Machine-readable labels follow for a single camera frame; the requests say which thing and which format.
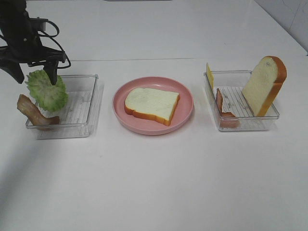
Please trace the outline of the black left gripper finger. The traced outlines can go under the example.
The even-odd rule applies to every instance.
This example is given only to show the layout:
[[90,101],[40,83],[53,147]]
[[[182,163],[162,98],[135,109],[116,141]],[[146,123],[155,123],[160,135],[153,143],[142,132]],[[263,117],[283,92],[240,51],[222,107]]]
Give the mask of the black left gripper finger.
[[17,83],[22,84],[25,77],[21,70],[19,63],[15,62],[1,62],[0,68],[12,76]]
[[43,70],[48,75],[52,85],[55,85],[57,83],[57,78],[58,78],[57,68],[58,68],[57,60],[47,61],[43,67]]

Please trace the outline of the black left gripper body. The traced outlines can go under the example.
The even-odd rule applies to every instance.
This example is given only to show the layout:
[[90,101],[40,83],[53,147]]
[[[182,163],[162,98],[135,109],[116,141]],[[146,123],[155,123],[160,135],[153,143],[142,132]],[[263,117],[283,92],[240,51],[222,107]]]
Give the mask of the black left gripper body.
[[59,49],[43,46],[40,38],[46,37],[58,44],[54,39],[57,35],[49,35],[43,30],[39,30],[32,37],[11,38],[7,33],[0,30],[0,37],[7,43],[0,48],[0,66],[8,67],[11,64],[28,63],[30,66],[47,64],[52,61],[64,63],[66,54],[59,45]]

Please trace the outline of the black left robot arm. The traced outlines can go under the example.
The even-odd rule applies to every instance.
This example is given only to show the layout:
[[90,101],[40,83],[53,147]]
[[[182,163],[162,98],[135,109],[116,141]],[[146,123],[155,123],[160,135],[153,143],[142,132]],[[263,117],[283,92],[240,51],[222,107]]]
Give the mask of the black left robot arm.
[[[57,70],[71,66],[62,47],[59,50],[43,46],[41,37],[54,40],[60,30],[52,21],[45,18],[30,18],[25,0],[2,0],[0,2],[0,38],[6,46],[0,48],[0,68],[23,83],[24,74],[20,64],[43,66],[52,85],[57,82]],[[67,66],[59,67],[59,62]]]

